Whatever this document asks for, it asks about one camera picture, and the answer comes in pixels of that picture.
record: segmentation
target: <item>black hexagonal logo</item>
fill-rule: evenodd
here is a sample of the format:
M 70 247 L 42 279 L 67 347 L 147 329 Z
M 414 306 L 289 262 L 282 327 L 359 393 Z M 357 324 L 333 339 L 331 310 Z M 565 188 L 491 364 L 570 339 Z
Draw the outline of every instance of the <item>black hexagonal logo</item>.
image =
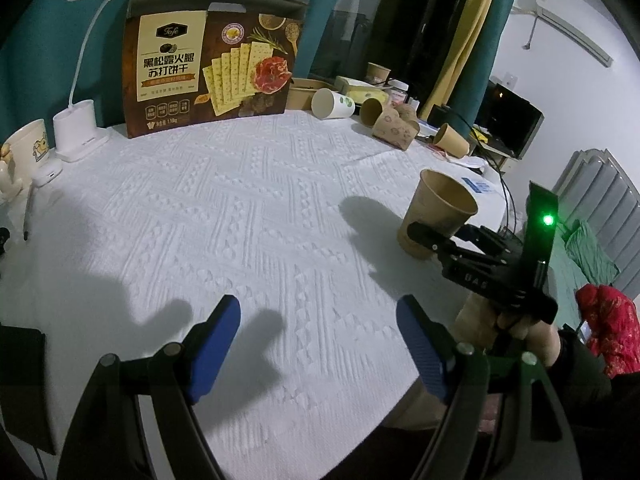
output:
M 178 36 L 183 36 L 186 33 L 187 26 L 181 25 L 180 23 L 169 23 L 156 29 L 156 36 L 158 38 L 167 38 L 168 40 L 171 38 L 177 38 Z

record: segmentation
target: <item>white tablecloth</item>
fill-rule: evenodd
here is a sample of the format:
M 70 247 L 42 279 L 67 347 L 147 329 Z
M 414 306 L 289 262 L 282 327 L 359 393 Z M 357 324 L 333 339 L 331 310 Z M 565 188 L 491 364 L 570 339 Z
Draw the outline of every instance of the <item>white tablecloth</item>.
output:
M 417 377 L 396 300 L 412 293 L 451 322 L 466 296 L 396 243 L 418 173 L 480 178 L 368 132 L 287 112 L 113 134 L 37 192 L 30 242 L 0 264 L 0 316 L 47 335 L 58 450 L 101 355 L 181 340 L 225 293 L 241 327 L 195 412 L 230 479 L 316 480 L 380 423 Z M 503 196 L 474 196 L 472 223 L 497 228 Z

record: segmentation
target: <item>tufted headboard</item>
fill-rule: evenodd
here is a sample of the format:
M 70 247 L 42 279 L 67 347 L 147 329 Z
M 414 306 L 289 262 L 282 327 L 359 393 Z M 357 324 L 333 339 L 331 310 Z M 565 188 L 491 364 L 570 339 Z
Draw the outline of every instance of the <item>tufted headboard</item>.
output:
M 632 300 L 640 294 L 640 194 L 608 150 L 575 152 L 554 187 L 569 228 L 586 220 L 620 274 L 613 282 Z

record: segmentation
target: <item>metal bolt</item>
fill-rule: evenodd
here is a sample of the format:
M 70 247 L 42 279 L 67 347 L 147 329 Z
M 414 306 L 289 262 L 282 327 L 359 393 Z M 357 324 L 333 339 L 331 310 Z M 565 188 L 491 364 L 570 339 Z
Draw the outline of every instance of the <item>metal bolt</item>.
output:
M 162 348 L 164 354 L 168 355 L 169 357 L 178 355 L 180 353 L 180 350 L 182 350 L 182 345 L 180 343 L 167 343 L 166 345 L 164 345 L 164 348 Z
M 462 355 L 473 355 L 474 354 L 474 346 L 471 343 L 458 343 L 456 345 L 456 350 L 460 352 Z
M 116 362 L 115 354 L 105 354 L 100 358 L 100 364 L 104 367 L 111 366 Z
M 535 366 L 538 362 L 538 358 L 531 352 L 523 352 L 522 361 L 524 362 L 524 364 Z

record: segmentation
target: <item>red blanket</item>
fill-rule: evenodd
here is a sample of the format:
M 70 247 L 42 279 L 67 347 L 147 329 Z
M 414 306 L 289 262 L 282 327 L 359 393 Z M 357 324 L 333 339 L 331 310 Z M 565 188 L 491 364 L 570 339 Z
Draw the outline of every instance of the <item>red blanket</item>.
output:
M 618 374 L 640 371 L 640 323 L 634 302 L 608 285 L 585 285 L 575 293 L 582 318 L 591 328 L 587 347 L 602 354 L 604 372 Z

